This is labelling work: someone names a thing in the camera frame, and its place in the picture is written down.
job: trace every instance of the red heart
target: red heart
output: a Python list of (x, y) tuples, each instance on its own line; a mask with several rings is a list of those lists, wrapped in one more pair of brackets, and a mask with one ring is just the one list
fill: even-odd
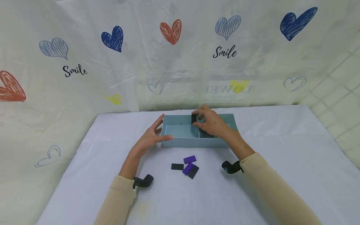
[(172, 28), (170, 28), (167, 23), (160, 23), (160, 31), (162, 36), (164, 36), (171, 45), (176, 44), (181, 34), (181, 20), (175, 20), (172, 24)]
[(8, 71), (0, 71), (0, 80), (5, 87), (0, 86), (0, 101), (24, 102), (26, 95), (19, 82)]

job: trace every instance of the left hand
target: left hand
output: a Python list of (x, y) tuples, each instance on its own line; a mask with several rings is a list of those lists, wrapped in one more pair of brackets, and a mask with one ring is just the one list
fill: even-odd
[(149, 127), (145, 133), (141, 136), (141, 138), (134, 145), (132, 150), (137, 151), (140, 155), (144, 155), (146, 151), (154, 146), (156, 143), (161, 141), (168, 141), (172, 139), (172, 135), (163, 135), (158, 136), (161, 132), (161, 128), (158, 128), (162, 124), (162, 119), (164, 118), (164, 114), (162, 114), (152, 125)]

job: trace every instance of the purple rectangular tile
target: purple rectangular tile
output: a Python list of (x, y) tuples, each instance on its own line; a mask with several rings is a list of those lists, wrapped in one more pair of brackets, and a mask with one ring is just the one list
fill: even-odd
[(187, 157), (184, 159), (184, 163), (187, 164), (189, 162), (195, 162), (196, 161), (196, 158), (195, 156), (190, 156), (190, 157)]
[(194, 164), (192, 164), (192, 163), (189, 163), (186, 167), (185, 167), (185, 169), (183, 170), (183, 173), (185, 174), (185, 175), (187, 175), (189, 172), (190, 172), (190, 170), (191, 170), (191, 168), (194, 166)]

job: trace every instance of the heart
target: heart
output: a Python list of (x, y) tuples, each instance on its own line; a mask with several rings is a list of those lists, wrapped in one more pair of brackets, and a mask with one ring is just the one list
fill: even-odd
[(171, 45), (176, 44), (181, 34), (181, 20), (175, 20), (172, 24), (172, 28), (170, 28), (167, 23), (160, 23), (160, 31), (162, 36), (164, 36)]
[(281, 33), (288, 41), (291, 41), (310, 22), (318, 11), (317, 7), (310, 8), (298, 18), (294, 13), (288, 13), (280, 24)]
[(113, 95), (112, 97), (109, 97), (107, 95), (104, 95), (104, 96), (107, 100), (114, 103), (115, 105), (120, 105), (120, 103), (121, 103), (121, 98), (120, 98), (119, 94)]
[(225, 17), (221, 17), (215, 25), (215, 32), (225, 37), (226, 40), (230, 37), (230, 35), (239, 27), (241, 23), (241, 17), (239, 15), (235, 15), (227, 20)]
[(112, 35), (110, 35), (108, 32), (103, 32), (101, 34), (101, 40), (103, 41), (104, 45), (118, 52), (121, 52), (123, 39), (124, 39), (124, 33), (121, 27), (119, 26), (115, 26), (113, 28)]
[(41, 41), (39, 42), (39, 47), (42, 53), (50, 57), (63, 57), (68, 60), (67, 53), (69, 48), (66, 42), (61, 38), (54, 38), (51, 42)]
[[(54, 152), (56, 155), (54, 158), (51, 157), (51, 152)], [(48, 150), (48, 157), (47, 158), (44, 158), (44, 159), (41, 159), (40, 161), (38, 161), (36, 164), (35, 164), (35, 167), (42, 167), (42, 166), (46, 166), (46, 165), (49, 165), (50, 163), (53, 163), (55, 162), (58, 158), (60, 158), (60, 155), (61, 155), (61, 150), (59, 147), (57, 147), (56, 145), (53, 145), (49, 148)]]
[(306, 83), (305, 77), (298, 77), (295, 80), (293, 80), (292, 78), (287, 78), (284, 80), (283, 84), (284, 84), (284, 87), (286, 89), (288, 89), (289, 91), (296, 91), (296, 90), (299, 90), (300, 88), (302, 88), (305, 85), (305, 83)]
[(240, 93), (248, 86), (249, 80), (243, 80), (240, 83), (236, 80), (230, 81), (230, 87), (234, 93)]
[(148, 84), (148, 89), (150, 90), (150, 91), (152, 91), (152, 92), (154, 92), (154, 93), (156, 93), (156, 94), (161, 94), (162, 93), (162, 91), (164, 90), (164, 84), (162, 83), (162, 82), (157, 82), (155, 85), (153, 85), (153, 84)]
[(0, 80), (5, 87), (0, 86), (0, 101), (24, 102), (26, 95), (19, 82), (8, 71), (0, 71)]

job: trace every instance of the beige sleeve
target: beige sleeve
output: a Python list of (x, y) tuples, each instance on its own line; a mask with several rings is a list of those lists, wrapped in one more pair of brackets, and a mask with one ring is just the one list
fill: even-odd
[(240, 165), (245, 179), (272, 210), (280, 224), (322, 224), (310, 207), (259, 153), (243, 159)]
[(94, 225), (123, 225), (136, 196), (134, 180), (116, 176), (95, 219)]

